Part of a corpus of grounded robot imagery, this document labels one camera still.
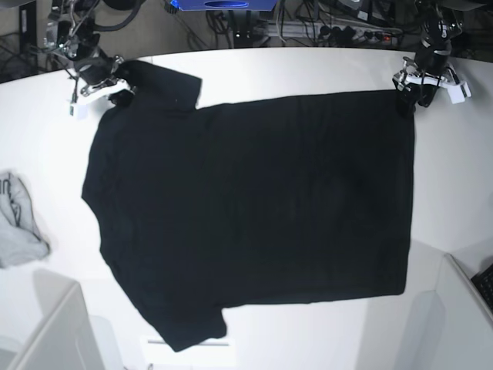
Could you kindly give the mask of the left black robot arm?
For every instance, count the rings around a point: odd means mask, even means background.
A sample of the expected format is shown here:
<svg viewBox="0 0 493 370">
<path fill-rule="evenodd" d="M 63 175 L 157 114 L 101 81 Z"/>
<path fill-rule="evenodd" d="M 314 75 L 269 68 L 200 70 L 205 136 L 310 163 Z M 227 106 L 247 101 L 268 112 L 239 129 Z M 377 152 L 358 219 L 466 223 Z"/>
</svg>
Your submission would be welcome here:
<svg viewBox="0 0 493 370">
<path fill-rule="evenodd" d="M 451 40 L 462 33 L 460 12 L 474 8 L 472 1 L 415 1 L 421 27 L 421 43 L 410 65 L 419 77 L 437 79 L 451 55 Z"/>
</svg>

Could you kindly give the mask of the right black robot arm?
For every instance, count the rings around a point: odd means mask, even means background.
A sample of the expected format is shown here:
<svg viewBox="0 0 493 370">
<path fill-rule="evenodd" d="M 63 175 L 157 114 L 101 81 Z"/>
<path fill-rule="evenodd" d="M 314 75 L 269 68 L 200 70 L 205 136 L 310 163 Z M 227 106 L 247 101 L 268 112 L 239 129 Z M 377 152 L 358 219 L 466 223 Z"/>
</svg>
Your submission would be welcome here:
<svg viewBox="0 0 493 370">
<path fill-rule="evenodd" d="M 98 1 L 53 1 L 49 14 L 44 51 L 68 61 L 75 77 L 86 83 L 82 88 L 85 96 L 118 83 L 115 73 L 123 59 L 107 56 L 99 40 L 104 32 L 117 32 L 128 26 L 143 2 L 105 1 L 104 4 L 129 14 L 115 25 L 99 25 L 96 22 Z"/>
</svg>

